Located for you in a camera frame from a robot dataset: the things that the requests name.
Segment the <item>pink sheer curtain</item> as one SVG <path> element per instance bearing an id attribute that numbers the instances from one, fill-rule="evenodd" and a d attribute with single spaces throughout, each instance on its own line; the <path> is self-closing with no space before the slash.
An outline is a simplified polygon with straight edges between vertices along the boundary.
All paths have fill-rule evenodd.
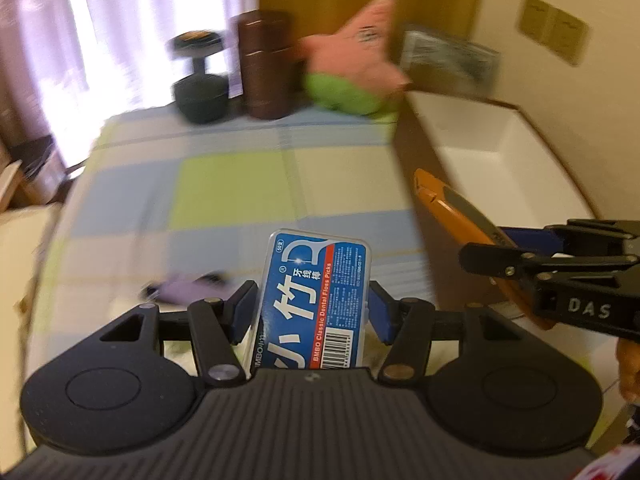
<path id="1" fill-rule="evenodd" d="M 108 118 L 163 106 L 189 64 L 169 41 L 227 35 L 241 0 L 1 0 L 1 51 L 31 134 L 85 159 Z"/>

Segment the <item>brown cylindrical thermos container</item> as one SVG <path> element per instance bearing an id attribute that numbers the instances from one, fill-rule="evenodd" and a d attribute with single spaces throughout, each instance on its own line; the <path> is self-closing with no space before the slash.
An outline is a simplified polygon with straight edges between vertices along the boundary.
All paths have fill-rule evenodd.
<path id="1" fill-rule="evenodd" d="M 254 10 L 236 20 L 244 105 L 250 116 L 273 120 L 291 113 L 293 17 Z"/>

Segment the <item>blue dental floss pick box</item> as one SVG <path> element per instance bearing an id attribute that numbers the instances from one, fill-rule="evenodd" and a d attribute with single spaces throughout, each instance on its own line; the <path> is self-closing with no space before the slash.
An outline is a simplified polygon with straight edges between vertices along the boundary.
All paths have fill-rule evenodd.
<path id="1" fill-rule="evenodd" d="M 362 365 L 370 247 L 363 240 L 280 229 L 269 239 L 242 364 L 342 370 Z"/>

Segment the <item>framed grey picture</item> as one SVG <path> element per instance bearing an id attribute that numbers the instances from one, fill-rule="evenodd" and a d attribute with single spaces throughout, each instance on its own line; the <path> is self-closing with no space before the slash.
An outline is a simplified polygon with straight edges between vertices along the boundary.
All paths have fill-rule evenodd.
<path id="1" fill-rule="evenodd" d="M 411 26 L 405 31 L 399 66 L 421 89 L 486 98 L 495 87 L 500 53 L 469 40 Z"/>

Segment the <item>orange utility knife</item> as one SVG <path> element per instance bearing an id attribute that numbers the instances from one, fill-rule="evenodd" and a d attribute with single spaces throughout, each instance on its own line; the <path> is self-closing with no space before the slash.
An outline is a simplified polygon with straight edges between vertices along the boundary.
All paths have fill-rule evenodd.
<path id="1" fill-rule="evenodd" d="M 516 247 L 506 232 L 495 226 L 473 204 L 438 177 L 423 169 L 417 169 L 413 176 L 413 188 L 421 204 L 460 246 L 475 243 L 504 248 Z M 503 296 L 516 304 L 526 318 L 542 330 L 550 330 L 555 326 L 555 322 L 544 320 L 534 313 L 528 292 L 516 281 L 509 281 L 514 275 L 515 272 L 509 273 L 506 266 L 503 266 L 492 279 Z"/>

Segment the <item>brown cardboard storage box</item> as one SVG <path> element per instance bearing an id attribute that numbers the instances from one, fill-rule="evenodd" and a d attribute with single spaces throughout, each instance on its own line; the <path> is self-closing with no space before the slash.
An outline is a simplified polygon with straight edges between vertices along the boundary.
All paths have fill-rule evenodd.
<path id="1" fill-rule="evenodd" d="M 496 226 L 597 218 L 567 164 L 515 105 L 410 91 L 398 108 L 392 147 L 407 193 L 423 169 Z"/>

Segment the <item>dark green glass humidifier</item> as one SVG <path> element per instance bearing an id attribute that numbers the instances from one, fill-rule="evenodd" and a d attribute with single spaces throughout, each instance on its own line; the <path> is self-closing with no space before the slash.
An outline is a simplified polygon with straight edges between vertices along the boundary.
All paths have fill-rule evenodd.
<path id="1" fill-rule="evenodd" d="M 174 58 L 191 61 L 192 73 L 172 85 L 181 115 L 195 125 L 218 122 L 229 108 L 229 78 L 206 72 L 206 60 L 224 50 L 218 32 L 191 30 L 171 38 L 168 48 Z"/>

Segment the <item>purple cosmetic tube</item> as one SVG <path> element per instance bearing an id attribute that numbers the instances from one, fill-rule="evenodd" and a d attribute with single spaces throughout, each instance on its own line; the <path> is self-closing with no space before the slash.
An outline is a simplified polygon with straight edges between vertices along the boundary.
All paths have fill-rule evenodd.
<path id="1" fill-rule="evenodd" d="M 213 272 L 195 280 L 184 275 L 174 275 L 165 281 L 146 284 L 142 287 L 140 297 L 146 301 L 188 306 L 209 297 L 226 298 L 230 292 L 228 278 L 222 273 Z"/>

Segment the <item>checkered blue green tablecloth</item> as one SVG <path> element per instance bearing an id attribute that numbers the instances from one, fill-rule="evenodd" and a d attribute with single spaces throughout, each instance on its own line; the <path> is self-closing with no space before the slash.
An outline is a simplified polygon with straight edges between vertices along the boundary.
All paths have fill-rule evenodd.
<path id="1" fill-rule="evenodd" d="M 215 271 L 259 281 L 282 228 L 364 240 L 372 278 L 394 296 L 433 299 L 394 125 L 315 107 L 209 127 L 165 107 L 111 119 L 49 247 L 27 369 L 132 307 L 147 284 Z"/>

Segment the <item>pink starfish plush toy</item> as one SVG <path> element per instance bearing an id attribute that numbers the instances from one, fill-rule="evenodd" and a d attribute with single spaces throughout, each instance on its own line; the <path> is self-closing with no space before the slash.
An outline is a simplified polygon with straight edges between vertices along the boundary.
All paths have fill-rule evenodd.
<path id="1" fill-rule="evenodd" d="M 300 38 L 303 86 L 316 104 L 371 116 L 393 107 L 410 79 L 387 56 L 396 0 L 372 0 L 333 34 Z"/>

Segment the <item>gold wall switch plate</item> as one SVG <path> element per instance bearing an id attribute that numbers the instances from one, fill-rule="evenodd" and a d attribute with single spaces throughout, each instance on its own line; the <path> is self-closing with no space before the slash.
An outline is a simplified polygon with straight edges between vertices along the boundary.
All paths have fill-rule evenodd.
<path id="1" fill-rule="evenodd" d="M 522 0 L 518 32 L 571 66 L 582 62 L 589 25 L 544 0 Z"/>

